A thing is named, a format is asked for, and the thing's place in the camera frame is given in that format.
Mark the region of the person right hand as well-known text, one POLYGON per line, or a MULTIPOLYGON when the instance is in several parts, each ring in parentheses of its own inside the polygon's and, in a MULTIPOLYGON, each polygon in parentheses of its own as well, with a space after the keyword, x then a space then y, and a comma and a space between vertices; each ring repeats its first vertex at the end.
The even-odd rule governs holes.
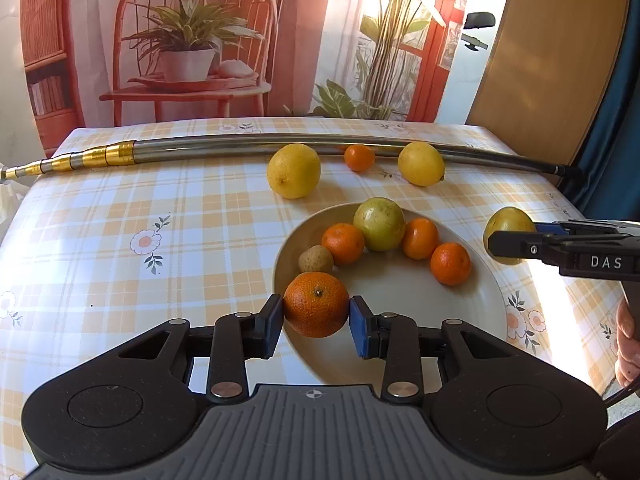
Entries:
POLYGON ((617 358, 615 376, 622 387, 629 386, 640 372, 640 344, 634 339, 634 318, 626 300, 622 300, 616 311, 617 358))

